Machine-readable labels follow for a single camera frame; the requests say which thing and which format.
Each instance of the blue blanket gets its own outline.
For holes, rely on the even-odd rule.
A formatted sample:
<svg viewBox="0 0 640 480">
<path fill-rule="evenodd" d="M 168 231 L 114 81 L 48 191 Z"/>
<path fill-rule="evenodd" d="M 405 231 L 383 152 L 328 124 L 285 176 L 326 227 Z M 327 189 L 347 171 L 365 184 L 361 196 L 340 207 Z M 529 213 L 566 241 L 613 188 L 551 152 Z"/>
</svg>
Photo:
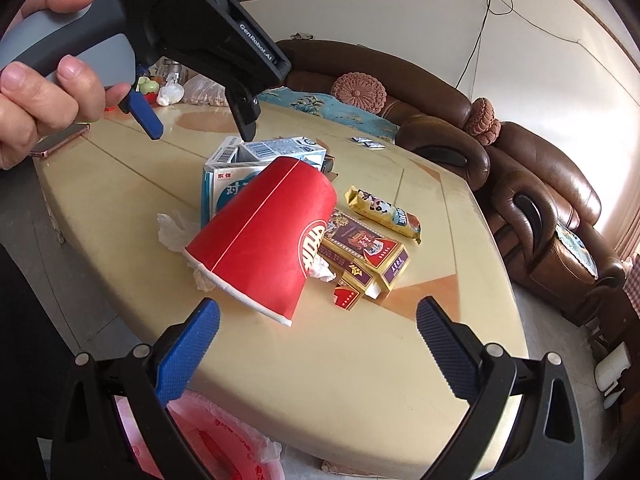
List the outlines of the blue blanket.
<svg viewBox="0 0 640 480">
<path fill-rule="evenodd" d="M 569 229 L 562 224 L 556 224 L 556 234 L 562 242 L 562 245 L 564 245 L 575 259 L 589 271 L 590 275 L 597 280 L 598 267 L 596 266 L 596 262 L 593 261 L 593 257 L 589 254 L 582 240 L 578 238 L 578 235 L 569 231 Z"/>
<path fill-rule="evenodd" d="M 398 131 L 396 124 L 355 106 L 346 105 L 328 94 L 294 92 L 290 88 L 281 87 L 265 90 L 258 95 L 258 99 L 329 119 L 390 142 L 394 142 Z"/>
</svg>

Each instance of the hand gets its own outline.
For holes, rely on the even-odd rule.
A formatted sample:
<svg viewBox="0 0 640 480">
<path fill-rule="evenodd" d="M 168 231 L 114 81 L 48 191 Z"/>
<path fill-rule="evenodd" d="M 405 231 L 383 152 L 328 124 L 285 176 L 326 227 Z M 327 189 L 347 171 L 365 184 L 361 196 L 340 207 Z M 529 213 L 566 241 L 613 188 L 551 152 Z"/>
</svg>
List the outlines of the hand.
<svg viewBox="0 0 640 480">
<path fill-rule="evenodd" d="M 10 27 L 37 10 L 76 12 L 93 0 L 26 0 Z M 96 121 L 105 107 L 119 103 L 129 92 L 128 83 L 107 91 L 95 73 L 73 56 L 60 60 L 56 70 L 62 88 L 47 81 L 23 63 L 9 63 L 0 74 L 0 168 L 8 170 L 23 160 L 31 148 L 75 121 Z"/>
</svg>

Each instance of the plastic bag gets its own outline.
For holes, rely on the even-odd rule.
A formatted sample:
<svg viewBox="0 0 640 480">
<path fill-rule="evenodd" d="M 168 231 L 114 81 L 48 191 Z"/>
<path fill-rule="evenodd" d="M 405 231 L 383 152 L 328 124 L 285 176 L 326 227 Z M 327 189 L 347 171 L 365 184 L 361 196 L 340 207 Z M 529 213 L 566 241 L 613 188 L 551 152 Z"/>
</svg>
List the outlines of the plastic bag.
<svg viewBox="0 0 640 480">
<path fill-rule="evenodd" d="M 178 83 L 169 83 L 158 91 L 156 103 L 160 106 L 173 105 L 180 102 L 184 95 L 184 88 Z"/>
<path fill-rule="evenodd" d="M 190 105 L 229 106 L 225 87 L 202 74 L 195 75 L 184 84 L 182 102 Z"/>
<path fill-rule="evenodd" d="M 142 439 L 129 401 L 117 401 L 133 453 L 146 473 L 162 478 Z M 167 408 L 180 432 L 204 466 L 218 480 L 284 480 L 282 446 L 219 408 L 207 397 L 186 390 Z"/>
</svg>

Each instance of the tiled floor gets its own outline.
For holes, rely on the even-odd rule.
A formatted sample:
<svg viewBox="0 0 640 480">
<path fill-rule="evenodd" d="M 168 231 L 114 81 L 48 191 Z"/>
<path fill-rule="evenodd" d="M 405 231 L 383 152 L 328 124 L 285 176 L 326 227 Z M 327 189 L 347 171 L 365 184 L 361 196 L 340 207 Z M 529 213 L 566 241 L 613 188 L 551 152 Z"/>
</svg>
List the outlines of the tiled floor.
<svg viewBox="0 0 640 480">
<path fill-rule="evenodd" d="M 138 341 L 110 307 L 99 283 L 68 244 L 53 231 L 30 160 L 0 172 L 0 243 L 31 283 L 47 314 L 74 351 L 95 358 L 126 354 Z M 585 479 L 591 480 L 609 461 L 618 444 L 615 408 L 604 411 L 594 378 L 594 361 L 586 329 L 577 328 L 553 308 L 514 287 L 532 358 L 557 351 L 564 359 L 582 422 Z M 284 447 L 289 480 L 320 480 L 320 461 Z"/>
</svg>

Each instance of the cigarette pack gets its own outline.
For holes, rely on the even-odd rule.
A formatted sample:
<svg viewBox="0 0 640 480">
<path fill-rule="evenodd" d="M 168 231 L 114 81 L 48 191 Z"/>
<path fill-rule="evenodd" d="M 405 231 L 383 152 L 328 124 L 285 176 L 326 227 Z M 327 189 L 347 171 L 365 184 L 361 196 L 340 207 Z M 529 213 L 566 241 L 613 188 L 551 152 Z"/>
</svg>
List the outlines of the cigarette pack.
<svg viewBox="0 0 640 480">
<path fill-rule="evenodd" d="M 400 242 L 334 209 L 318 249 L 342 280 L 375 303 L 384 300 L 409 264 Z"/>
<path fill-rule="evenodd" d="M 242 139 L 229 136 L 204 163 L 200 196 L 200 225 L 209 223 L 225 204 L 246 186 L 268 162 L 238 162 Z"/>
<path fill-rule="evenodd" d="M 304 160 L 321 171 L 326 149 L 306 137 L 258 140 L 241 144 L 238 162 L 271 162 L 279 156 L 292 156 Z"/>
</svg>

